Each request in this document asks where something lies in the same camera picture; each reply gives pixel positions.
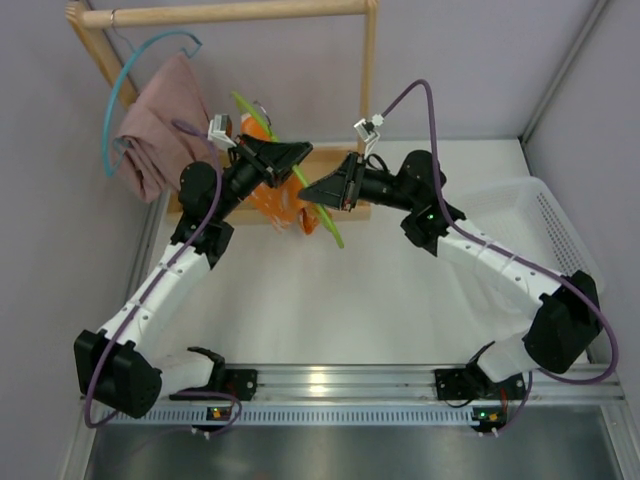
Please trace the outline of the green plastic hanger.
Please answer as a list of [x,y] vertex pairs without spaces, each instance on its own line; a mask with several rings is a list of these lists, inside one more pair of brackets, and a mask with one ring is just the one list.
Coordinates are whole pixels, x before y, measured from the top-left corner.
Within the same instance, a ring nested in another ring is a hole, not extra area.
[[[266,126],[268,127],[269,131],[275,134],[271,128],[271,121],[268,115],[266,114],[266,111],[261,107],[259,103],[254,102],[253,104],[251,104],[237,91],[232,91],[231,96],[236,103],[236,107],[240,113],[240,116],[242,113],[248,112],[256,116],[258,120],[265,120]],[[303,173],[302,169],[299,166],[295,166],[293,168],[293,173],[298,173],[301,176],[303,187],[307,187],[309,185],[309,180],[307,176]],[[320,225],[322,225],[332,235],[337,246],[340,249],[342,249],[344,247],[344,241],[331,214],[327,211],[325,207],[320,206],[318,204],[314,204],[314,203],[311,203],[311,204],[316,209],[316,213],[319,215]]]

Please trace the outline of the orange white patterned trousers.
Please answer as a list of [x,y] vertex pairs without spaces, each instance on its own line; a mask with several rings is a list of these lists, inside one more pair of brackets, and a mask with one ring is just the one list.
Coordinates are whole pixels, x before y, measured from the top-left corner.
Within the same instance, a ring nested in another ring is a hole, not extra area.
[[[269,131],[265,120],[258,120],[248,112],[242,113],[240,120],[243,134],[260,140],[278,140]],[[298,198],[302,188],[301,176],[292,173],[279,187],[269,187],[266,184],[258,186],[250,195],[249,202],[269,219],[276,230],[283,231],[297,224],[306,235],[310,235],[320,225],[320,219],[310,202]]]

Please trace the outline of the pink trousers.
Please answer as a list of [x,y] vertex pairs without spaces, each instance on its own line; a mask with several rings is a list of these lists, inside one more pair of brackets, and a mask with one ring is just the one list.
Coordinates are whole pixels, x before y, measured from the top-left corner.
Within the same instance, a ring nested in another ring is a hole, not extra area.
[[107,143],[116,175],[142,201],[180,188],[180,175],[194,161],[212,161],[205,144],[176,129],[186,122],[205,132],[209,114],[187,56],[166,60],[129,107],[115,138]]

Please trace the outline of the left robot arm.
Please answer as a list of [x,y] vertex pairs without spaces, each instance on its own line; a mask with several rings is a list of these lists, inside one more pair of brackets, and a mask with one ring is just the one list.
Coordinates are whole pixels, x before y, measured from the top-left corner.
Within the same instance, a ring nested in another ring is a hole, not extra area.
[[227,217],[265,182],[282,183],[313,150],[309,142],[270,142],[238,136],[233,161],[190,163],[181,173],[182,216],[152,273],[98,331],[74,342],[79,387],[90,407],[98,401],[133,418],[162,397],[214,390],[223,358],[202,347],[158,358],[156,344],[189,292],[219,262],[233,235]]

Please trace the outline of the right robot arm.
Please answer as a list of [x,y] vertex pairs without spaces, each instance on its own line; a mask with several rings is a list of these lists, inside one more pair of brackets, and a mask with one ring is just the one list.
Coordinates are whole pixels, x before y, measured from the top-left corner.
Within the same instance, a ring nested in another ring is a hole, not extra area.
[[443,199],[445,181],[426,150],[410,152],[395,174],[350,153],[299,196],[340,211],[364,200],[406,212],[401,228],[414,246],[468,269],[525,315],[528,327],[487,343],[461,370],[472,398],[486,398],[499,383],[536,369],[565,373],[602,330],[595,281],[581,270],[566,276],[537,266],[491,240]]

